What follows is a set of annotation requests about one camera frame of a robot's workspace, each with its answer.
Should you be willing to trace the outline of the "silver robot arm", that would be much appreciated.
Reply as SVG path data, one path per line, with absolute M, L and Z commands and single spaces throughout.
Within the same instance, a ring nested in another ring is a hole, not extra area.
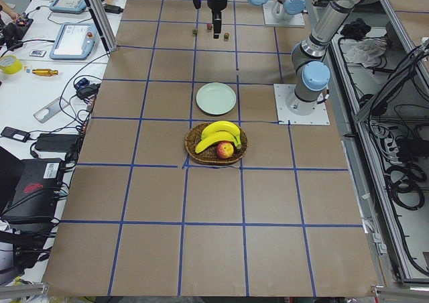
M 269 0 L 247 0 L 255 6 Z M 292 51 L 292 64 L 297 84 L 286 99 L 287 108 L 297 115 L 314 112 L 318 98 L 330 80 L 330 70 L 322 62 L 333 36 L 356 5 L 374 3 L 379 0 L 322 0 L 328 5 L 312 29 L 310 35 L 297 44 Z
M 271 13 L 277 21 L 292 21 L 305 8 L 305 0 L 277 0 Z

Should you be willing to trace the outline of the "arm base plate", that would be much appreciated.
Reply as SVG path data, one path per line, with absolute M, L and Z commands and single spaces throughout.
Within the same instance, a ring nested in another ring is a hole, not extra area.
M 300 27 L 305 26 L 303 12 L 305 0 L 272 0 L 263 4 L 263 15 L 266 26 Z
M 324 95 L 312 102 L 295 96 L 295 84 L 274 84 L 274 97 L 280 125 L 330 125 Z

